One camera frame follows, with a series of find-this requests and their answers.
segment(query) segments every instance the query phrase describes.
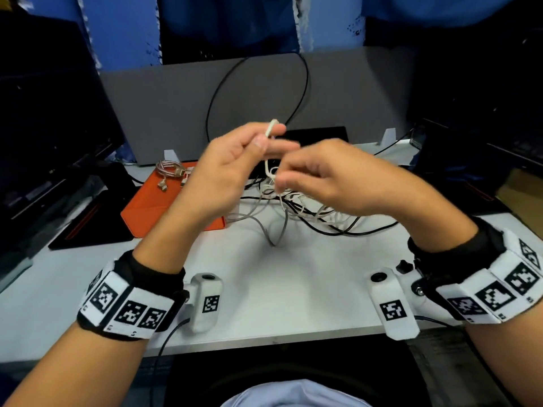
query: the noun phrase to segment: blue fabric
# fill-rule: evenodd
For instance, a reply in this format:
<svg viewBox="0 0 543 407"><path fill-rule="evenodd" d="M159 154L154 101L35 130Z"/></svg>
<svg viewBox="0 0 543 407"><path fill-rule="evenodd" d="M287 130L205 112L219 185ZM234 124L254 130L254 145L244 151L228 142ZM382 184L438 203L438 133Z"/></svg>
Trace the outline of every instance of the blue fabric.
<svg viewBox="0 0 543 407"><path fill-rule="evenodd" d="M266 383L245 390L221 407L371 407L359 398L310 380Z"/></svg>
<svg viewBox="0 0 543 407"><path fill-rule="evenodd" d="M277 38L277 53L298 51L292 0L162 0L161 14L178 36L235 49Z"/></svg>
<svg viewBox="0 0 543 407"><path fill-rule="evenodd" d="M512 0L362 0L362 15L425 27L478 23Z"/></svg>

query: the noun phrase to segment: black monitor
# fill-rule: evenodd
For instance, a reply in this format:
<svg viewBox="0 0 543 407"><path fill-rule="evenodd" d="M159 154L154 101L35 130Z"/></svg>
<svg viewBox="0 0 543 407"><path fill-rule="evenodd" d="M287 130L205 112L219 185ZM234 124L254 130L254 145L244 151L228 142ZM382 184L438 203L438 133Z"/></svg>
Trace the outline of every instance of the black monitor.
<svg viewBox="0 0 543 407"><path fill-rule="evenodd" d="M1 255L65 211L88 179L77 167L124 136L76 23L0 12L0 51Z"/></svg>

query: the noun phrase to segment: black device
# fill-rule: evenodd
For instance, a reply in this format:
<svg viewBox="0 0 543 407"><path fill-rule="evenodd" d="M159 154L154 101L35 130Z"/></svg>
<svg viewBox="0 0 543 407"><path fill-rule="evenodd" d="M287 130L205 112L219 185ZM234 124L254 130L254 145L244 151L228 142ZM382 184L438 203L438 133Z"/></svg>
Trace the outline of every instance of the black device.
<svg viewBox="0 0 543 407"><path fill-rule="evenodd" d="M329 138L340 138L341 140L349 143L349 137L347 136L347 129L345 127L322 127L318 129L292 129L277 139L285 139L297 141L302 147L318 143L319 141ZM269 168L278 167L280 160L269 160ZM266 173L264 171L264 162L260 162L253 170L250 179L264 178Z"/></svg>
<svg viewBox="0 0 543 407"><path fill-rule="evenodd" d="M122 166L100 163L124 136L78 25L0 12L0 34L0 270L6 270L46 245L70 210L103 186L90 175L115 184L109 198L117 210L135 187ZM111 205L106 198L98 197L100 208ZM132 239L127 229L112 237L116 228L112 222L94 235Z"/></svg>
<svg viewBox="0 0 543 407"><path fill-rule="evenodd" d="M543 0L515 0L472 26L425 30L408 120L413 172L468 214L508 211L494 196L512 168L543 176Z"/></svg>

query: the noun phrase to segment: fingernail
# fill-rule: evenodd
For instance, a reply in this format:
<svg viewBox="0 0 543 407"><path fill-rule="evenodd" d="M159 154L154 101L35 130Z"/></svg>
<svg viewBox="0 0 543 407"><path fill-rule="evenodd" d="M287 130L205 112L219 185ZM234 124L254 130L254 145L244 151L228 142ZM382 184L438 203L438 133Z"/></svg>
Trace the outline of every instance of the fingernail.
<svg viewBox="0 0 543 407"><path fill-rule="evenodd" d="M267 141L268 137L266 137L264 134L259 134L253 138L253 144L260 148L264 148Z"/></svg>

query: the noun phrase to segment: light blue shirt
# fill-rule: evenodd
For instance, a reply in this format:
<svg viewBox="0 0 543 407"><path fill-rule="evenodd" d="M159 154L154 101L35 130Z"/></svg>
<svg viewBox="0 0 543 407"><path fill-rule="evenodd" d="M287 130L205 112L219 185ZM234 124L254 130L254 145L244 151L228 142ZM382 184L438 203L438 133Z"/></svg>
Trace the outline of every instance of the light blue shirt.
<svg viewBox="0 0 543 407"><path fill-rule="evenodd" d="M221 407L371 407L359 398L310 380L265 383L232 397Z"/></svg>

